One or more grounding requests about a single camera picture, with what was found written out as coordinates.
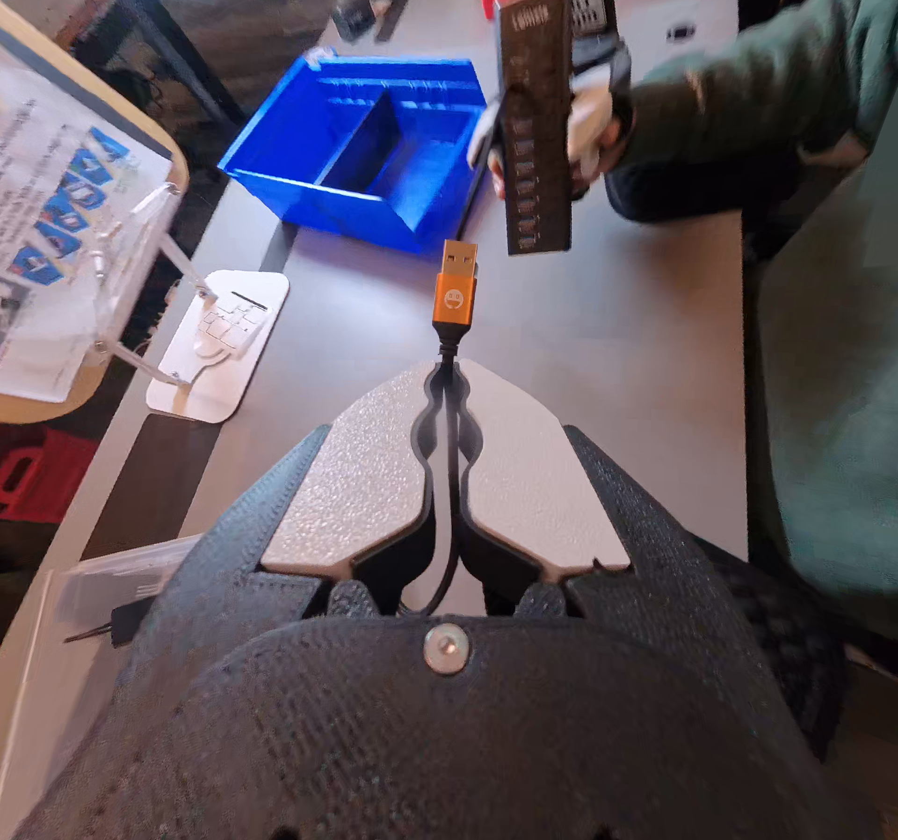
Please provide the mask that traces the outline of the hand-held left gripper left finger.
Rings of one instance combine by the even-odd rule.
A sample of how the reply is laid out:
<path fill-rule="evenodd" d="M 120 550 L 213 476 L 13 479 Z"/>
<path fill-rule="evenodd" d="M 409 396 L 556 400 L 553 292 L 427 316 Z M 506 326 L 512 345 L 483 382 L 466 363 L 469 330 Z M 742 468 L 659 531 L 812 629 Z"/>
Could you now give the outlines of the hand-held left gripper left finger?
<path fill-rule="evenodd" d="M 424 361 L 362 396 L 327 437 L 261 557 L 265 571 L 350 578 L 429 514 L 440 404 Z"/>

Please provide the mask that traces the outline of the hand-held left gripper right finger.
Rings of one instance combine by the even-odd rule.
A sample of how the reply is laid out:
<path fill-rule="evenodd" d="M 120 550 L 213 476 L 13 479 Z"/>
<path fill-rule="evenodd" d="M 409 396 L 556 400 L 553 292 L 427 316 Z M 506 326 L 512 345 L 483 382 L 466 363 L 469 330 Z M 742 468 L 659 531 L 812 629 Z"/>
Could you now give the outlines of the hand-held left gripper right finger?
<path fill-rule="evenodd" d="M 627 570 L 630 556 L 559 419 L 473 360 L 458 365 L 477 441 L 463 494 L 473 528 L 547 582 Z"/>

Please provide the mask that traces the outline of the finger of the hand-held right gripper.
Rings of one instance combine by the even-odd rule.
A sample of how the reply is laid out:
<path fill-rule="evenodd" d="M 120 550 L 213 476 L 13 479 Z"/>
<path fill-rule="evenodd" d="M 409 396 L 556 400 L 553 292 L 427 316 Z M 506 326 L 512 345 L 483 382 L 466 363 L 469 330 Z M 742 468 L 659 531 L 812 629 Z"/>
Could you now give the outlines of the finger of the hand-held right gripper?
<path fill-rule="evenodd" d="M 497 144 L 495 132 L 500 119 L 501 104 L 500 97 L 493 98 L 478 116 L 466 152 L 466 161 L 470 170 L 475 170 L 483 156 L 489 156 L 489 152 Z"/>

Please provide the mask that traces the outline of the black usb hub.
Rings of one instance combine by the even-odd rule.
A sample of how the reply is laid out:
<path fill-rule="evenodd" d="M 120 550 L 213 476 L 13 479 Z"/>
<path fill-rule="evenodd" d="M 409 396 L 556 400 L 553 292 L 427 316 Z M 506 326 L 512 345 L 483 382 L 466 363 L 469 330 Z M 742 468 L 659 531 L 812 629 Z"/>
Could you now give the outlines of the black usb hub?
<path fill-rule="evenodd" d="M 496 0 L 507 248 L 571 245 L 571 0 Z"/>
<path fill-rule="evenodd" d="M 63 640 L 63 643 L 77 643 L 108 634 L 114 649 L 129 645 L 138 633 L 141 623 L 149 613 L 155 599 L 156 596 L 151 596 L 118 606 L 111 611 L 106 623 L 86 632 L 70 635 Z"/>

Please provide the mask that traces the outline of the blue plastic bin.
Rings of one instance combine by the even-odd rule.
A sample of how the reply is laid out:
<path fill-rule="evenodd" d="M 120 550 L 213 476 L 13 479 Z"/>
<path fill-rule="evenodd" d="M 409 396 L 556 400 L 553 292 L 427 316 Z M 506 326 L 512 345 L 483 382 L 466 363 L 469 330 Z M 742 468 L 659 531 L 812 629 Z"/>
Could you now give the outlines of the blue plastic bin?
<path fill-rule="evenodd" d="M 400 139 L 366 194 L 315 180 L 381 91 Z M 486 99 L 468 59 L 343 57 L 291 65 L 218 168 L 287 224 L 412 253 L 454 236 L 473 170 L 466 152 Z"/>

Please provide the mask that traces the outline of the clear plastic bin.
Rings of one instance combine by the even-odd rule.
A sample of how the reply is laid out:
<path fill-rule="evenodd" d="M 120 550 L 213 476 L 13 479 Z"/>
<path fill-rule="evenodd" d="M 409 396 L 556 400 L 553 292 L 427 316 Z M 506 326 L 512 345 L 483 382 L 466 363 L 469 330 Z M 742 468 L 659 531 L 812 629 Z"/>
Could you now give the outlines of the clear plastic bin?
<path fill-rule="evenodd" d="M 199 538 L 104 555 L 51 573 L 2 755 L 2 838 L 13 836 L 103 712 L 131 645 L 114 649 L 108 634 L 63 640 L 106 623 L 118 606 L 157 597 Z"/>

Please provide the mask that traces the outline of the person's right forearm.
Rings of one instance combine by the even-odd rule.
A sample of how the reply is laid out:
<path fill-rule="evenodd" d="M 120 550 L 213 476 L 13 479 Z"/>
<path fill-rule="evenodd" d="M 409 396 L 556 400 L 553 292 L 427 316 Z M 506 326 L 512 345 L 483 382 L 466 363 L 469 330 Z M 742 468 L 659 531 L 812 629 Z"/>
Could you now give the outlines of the person's right forearm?
<path fill-rule="evenodd" d="M 847 135 L 870 149 L 896 82 L 897 0 L 805 0 L 633 85 L 633 126 L 614 166 L 819 152 Z"/>

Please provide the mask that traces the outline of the person's right hand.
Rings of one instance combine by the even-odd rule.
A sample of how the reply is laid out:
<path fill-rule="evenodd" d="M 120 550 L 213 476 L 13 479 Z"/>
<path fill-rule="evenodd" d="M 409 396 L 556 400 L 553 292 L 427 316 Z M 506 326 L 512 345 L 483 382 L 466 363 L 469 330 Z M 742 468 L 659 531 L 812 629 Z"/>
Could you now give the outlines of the person's right hand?
<path fill-rule="evenodd" d="M 574 101 L 567 121 L 567 161 L 570 199 L 578 202 L 592 184 L 610 172 L 623 156 L 634 127 L 629 102 L 618 108 L 612 99 Z"/>

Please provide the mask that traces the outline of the black divider panel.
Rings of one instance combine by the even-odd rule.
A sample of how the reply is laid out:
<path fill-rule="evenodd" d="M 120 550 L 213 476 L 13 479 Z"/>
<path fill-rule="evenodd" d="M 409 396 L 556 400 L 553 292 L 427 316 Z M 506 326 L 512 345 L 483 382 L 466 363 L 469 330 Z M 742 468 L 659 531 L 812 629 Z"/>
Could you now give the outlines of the black divider panel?
<path fill-rule="evenodd" d="M 345 143 L 321 170 L 315 185 L 366 194 L 390 160 L 399 139 L 393 97 L 389 90 L 381 91 Z"/>

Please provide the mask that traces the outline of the white document stand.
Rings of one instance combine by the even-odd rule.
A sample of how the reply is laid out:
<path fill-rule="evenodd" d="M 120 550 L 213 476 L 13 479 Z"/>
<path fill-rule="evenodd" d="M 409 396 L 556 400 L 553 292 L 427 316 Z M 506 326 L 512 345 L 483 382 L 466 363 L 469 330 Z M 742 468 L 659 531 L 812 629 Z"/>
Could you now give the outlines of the white document stand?
<path fill-rule="evenodd" d="M 47 402 L 3 394 L 2 422 L 27 425 L 55 419 L 80 408 L 99 388 L 113 358 L 132 365 L 151 379 L 146 397 L 151 409 L 212 424 L 229 419 L 245 395 L 275 320 L 286 302 L 288 279 L 258 270 L 219 270 L 202 277 L 169 234 L 174 213 L 188 189 L 189 178 L 187 160 L 174 139 L 5 3 L 1 4 L 1 26 L 2 48 L 6 52 L 23 60 L 35 72 L 47 75 L 59 89 L 84 102 L 97 115 L 110 112 L 123 122 L 131 138 L 142 138 L 145 146 L 162 150 L 170 167 L 167 181 L 151 193 L 148 203 L 138 205 L 132 221 L 125 228 L 114 228 L 109 235 L 112 238 L 130 234 L 137 241 L 133 257 L 121 275 L 110 278 L 105 274 L 108 264 L 104 262 L 102 252 L 88 255 L 88 266 L 99 270 L 99 310 L 93 318 L 91 332 L 87 335 L 88 346 L 67 397 L 60 402 Z M 192 383 L 164 372 L 160 366 L 129 350 L 120 340 L 159 255 L 172 262 L 195 288 L 195 295 L 189 301 L 173 339 L 163 343 L 163 365 L 192 358 L 200 366 Z M 198 326 L 200 313 L 214 307 L 216 292 L 222 291 L 240 291 L 253 296 L 267 309 L 267 317 L 249 345 L 237 356 L 225 348 L 216 357 L 195 358 L 189 332 Z"/>

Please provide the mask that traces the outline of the printed instruction sheet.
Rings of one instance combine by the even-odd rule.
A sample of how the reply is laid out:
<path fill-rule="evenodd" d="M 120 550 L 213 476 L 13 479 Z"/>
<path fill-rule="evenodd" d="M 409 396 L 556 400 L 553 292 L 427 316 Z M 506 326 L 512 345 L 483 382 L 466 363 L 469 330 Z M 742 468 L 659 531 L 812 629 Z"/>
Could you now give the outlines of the printed instruction sheet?
<path fill-rule="evenodd" d="M 2 50 L 2 394 L 61 403 L 163 209 L 172 169 Z"/>

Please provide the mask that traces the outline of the red handled basket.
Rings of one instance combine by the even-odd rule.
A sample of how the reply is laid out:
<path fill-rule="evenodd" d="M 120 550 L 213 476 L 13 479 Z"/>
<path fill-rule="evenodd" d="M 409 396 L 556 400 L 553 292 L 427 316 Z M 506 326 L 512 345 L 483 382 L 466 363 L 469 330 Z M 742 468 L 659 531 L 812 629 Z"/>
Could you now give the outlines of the red handled basket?
<path fill-rule="evenodd" d="M 58 526 L 98 441 L 44 425 L 1 426 L 1 519 Z"/>

